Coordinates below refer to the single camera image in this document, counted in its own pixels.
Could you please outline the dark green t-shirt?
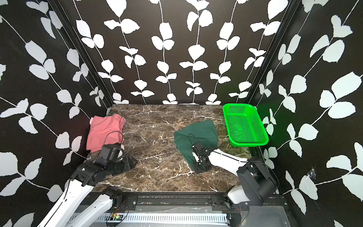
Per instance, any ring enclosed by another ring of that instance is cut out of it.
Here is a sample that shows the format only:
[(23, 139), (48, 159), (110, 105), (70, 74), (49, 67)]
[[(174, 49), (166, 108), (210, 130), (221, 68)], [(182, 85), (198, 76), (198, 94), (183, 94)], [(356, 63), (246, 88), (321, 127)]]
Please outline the dark green t-shirt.
[(218, 134), (212, 120), (191, 124), (182, 130), (174, 133), (175, 145), (181, 155), (187, 161), (192, 171), (195, 171), (193, 163), (196, 162), (193, 156), (192, 146), (200, 142), (206, 148), (217, 148)]

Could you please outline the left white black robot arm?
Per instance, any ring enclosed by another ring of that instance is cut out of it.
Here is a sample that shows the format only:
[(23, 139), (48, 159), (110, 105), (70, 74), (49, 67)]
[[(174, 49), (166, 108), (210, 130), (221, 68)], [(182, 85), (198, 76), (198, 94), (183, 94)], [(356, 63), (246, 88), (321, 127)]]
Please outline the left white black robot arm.
[(79, 165), (72, 173), (65, 191), (39, 226), (89, 227), (108, 210), (116, 212), (126, 207), (123, 192), (117, 187), (109, 186), (75, 219), (71, 219), (78, 206), (98, 183), (107, 176), (118, 176), (136, 167), (138, 161), (123, 152), (123, 146), (119, 143), (103, 145), (95, 158)]

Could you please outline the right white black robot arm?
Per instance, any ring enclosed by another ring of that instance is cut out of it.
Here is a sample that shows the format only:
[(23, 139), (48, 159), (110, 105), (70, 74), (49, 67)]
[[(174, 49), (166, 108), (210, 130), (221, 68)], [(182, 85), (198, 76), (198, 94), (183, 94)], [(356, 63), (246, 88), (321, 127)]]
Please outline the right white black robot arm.
[(219, 167), (238, 177), (240, 183), (228, 189), (222, 201), (214, 202), (228, 210), (262, 206), (278, 189), (279, 181), (274, 172), (258, 159), (242, 159), (220, 149), (206, 148), (201, 142), (192, 145), (192, 154), (196, 173)]

